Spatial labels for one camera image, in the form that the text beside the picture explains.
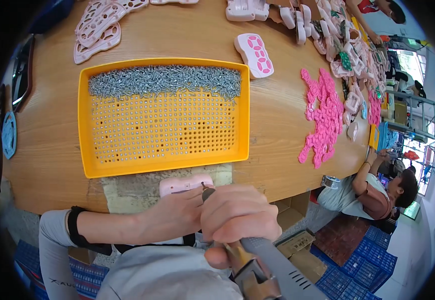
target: wood grain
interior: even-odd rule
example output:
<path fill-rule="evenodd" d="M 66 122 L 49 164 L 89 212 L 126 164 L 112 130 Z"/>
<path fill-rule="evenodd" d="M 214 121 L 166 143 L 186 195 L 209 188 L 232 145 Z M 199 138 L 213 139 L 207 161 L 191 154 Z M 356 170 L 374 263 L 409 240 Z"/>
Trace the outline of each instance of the wood grain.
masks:
<path fill-rule="evenodd" d="M 76 2 L 69 17 L 36 40 L 33 91 L 17 114 L 17 151 L 5 159 L 3 174 L 13 188 L 18 208 L 42 214 L 77 205 L 107 212 L 99 179 L 84 176 L 77 131 L 79 72 L 102 63 L 149 57 L 196 57 L 242 63 L 233 40 L 257 33 L 274 64 L 271 77 L 251 82 L 250 158 L 234 164 L 236 183 L 250 183 L 269 201 L 319 186 L 323 174 L 344 177 L 358 171 L 365 158 L 369 129 L 359 119 L 359 137 L 343 133 L 334 157 L 315 170 L 313 153 L 305 164 L 298 155 L 314 122 L 305 119 L 306 86 L 300 70 L 318 78 L 329 63 L 310 40 L 295 43 L 294 31 L 272 20 L 230 22 L 225 1 L 201 0 L 195 5 L 166 4 L 124 16 L 121 42 L 76 65 L 74 29 L 86 7 Z M 341 80 L 336 79 L 342 97 Z"/>

